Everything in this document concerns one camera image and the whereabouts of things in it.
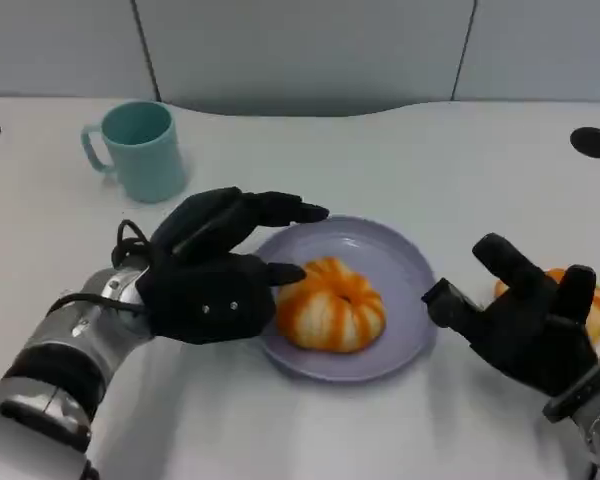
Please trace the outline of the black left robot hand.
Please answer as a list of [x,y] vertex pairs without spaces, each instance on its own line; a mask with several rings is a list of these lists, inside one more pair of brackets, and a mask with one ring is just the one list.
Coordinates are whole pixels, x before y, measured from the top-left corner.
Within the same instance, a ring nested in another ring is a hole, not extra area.
[[149,268],[136,283],[152,335],[195,345],[260,335],[276,311],[274,288],[306,273],[234,248],[258,227],[328,215],[297,195],[273,191],[225,187],[186,198],[151,235]]

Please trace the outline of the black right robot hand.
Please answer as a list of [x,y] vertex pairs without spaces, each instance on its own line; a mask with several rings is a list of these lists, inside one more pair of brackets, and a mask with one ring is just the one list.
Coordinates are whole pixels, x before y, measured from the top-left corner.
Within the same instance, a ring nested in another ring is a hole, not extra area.
[[595,271],[572,265],[556,281],[496,233],[472,252],[506,291],[481,308],[442,278],[422,297],[429,317],[505,376],[550,397],[562,394],[598,361],[586,331]]

